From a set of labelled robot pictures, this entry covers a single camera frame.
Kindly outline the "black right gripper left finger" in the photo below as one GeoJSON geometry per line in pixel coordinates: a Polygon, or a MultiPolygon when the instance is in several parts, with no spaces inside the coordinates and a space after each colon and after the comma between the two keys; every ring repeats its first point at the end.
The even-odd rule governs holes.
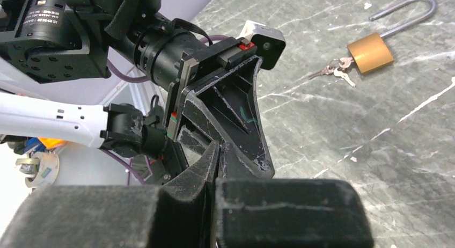
{"type": "Polygon", "coordinates": [[[1,247],[214,247],[220,147],[164,185],[49,186],[21,204],[1,247]]]}

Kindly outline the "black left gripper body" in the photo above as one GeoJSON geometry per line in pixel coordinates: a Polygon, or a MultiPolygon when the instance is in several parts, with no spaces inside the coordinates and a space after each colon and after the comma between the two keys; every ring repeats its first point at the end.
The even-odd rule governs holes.
{"type": "Polygon", "coordinates": [[[165,126],[170,139],[179,143],[177,137],[183,125],[181,122],[183,90],[220,68],[226,70],[234,68],[247,58],[256,55],[256,50],[255,44],[245,38],[235,39],[229,37],[181,60],[181,68],[176,84],[171,88],[176,90],[176,93],[171,94],[171,101],[166,109],[167,119],[165,126]]]}

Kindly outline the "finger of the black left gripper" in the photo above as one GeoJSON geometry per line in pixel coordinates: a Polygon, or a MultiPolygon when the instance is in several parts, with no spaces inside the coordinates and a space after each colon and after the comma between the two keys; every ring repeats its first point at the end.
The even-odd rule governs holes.
{"type": "Polygon", "coordinates": [[[253,55],[230,70],[216,70],[182,92],[182,126],[191,124],[219,142],[224,177],[271,179],[275,174],[256,95],[261,64],[262,59],[253,55]]]}
{"type": "Polygon", "coordinates": [[[197,129],[190,129],[187,126],[182,126],[177,141],[182,146],[199,155],[214,155],[214,147],[211,145],[212,141],[202,135],[197,129]]]}

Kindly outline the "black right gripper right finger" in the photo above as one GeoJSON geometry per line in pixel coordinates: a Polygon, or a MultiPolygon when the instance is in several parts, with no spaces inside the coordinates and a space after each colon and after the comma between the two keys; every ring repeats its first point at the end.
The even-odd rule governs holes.
{"type": "Polygon", "coordinates": [[[219,151],[218,247],[373,247],[359,194],[337,179],[268,179],[249,172],[231,145],[219,151]]]}

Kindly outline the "dark metal key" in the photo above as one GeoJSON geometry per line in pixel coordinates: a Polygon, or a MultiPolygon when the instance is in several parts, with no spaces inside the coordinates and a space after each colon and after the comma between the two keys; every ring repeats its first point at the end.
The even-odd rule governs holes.
{"type": "Polygon", "coordinates": [[[326,65],[324,68],[322,68],[320,71],[318,72],[315,72],[311,75],[308,76],[308,79],[314,79],[315,77],[318,77],[318,76],[323,76],[323,75],[330,75],[334,72],[334,70],[336,69],[336,67],[332,66],[332,65],[326,65]]]}

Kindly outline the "light metal key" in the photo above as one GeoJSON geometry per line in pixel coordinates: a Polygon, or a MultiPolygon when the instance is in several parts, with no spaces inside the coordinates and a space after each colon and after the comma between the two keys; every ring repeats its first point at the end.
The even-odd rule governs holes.
{"type": "Polygon", "coordinates": [[[354,59],[352,57],[341,57],[338,60],[338,67],[334,69],[333,75],[335,77],[342,78],[346,81],[351,87],[356,87],[356,84],[351,80],[347,74],[347,70],[350,68],[354,59]]]}

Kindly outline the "long shackle brass padlock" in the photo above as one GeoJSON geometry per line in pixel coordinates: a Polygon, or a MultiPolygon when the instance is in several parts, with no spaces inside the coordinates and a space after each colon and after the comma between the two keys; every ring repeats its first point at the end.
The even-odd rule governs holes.
{"type": "Polygon", "coordinates": [[[427,3],[429,5],[429,9],[424,14],[390,30],[387,30],[383,33],[375,32],[348,44],[347,50],[350,56],[347,57],[347,60],[345,62],[340,61],[339,65],[341,67],[347,68],[352,64],[355,64],[361,74],[369,74],[378,69],[391,65],[395,59],[392,55],[391,50],[385,43],[385,39],[409,27],[421,23],[433,16],[437,10],[437,2],[436,0],[405,0],[386,9],[383,9],[369,17],[369,21],[375,21],[399,9],[402,9],[407,5],[417,2],[427,3]]]}

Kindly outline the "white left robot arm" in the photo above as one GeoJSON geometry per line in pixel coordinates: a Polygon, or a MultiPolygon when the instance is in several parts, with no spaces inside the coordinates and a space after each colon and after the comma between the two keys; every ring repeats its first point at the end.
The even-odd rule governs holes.
{"type": "Polygon", "coordinates": [[[109,78],[113,48],[168,92],[164,114],[131,105],[96,109],[100,125],[68,126],[67,140],[123,157],[165,157],[181,143],[203,153],[217,141],[237,156],[236,174],[274,176],[258,112],[258,44],[228,37],[203,44],[204,30],[159,13],[161,0],[1,0],[1,58],[48,84],[109,78]]]}

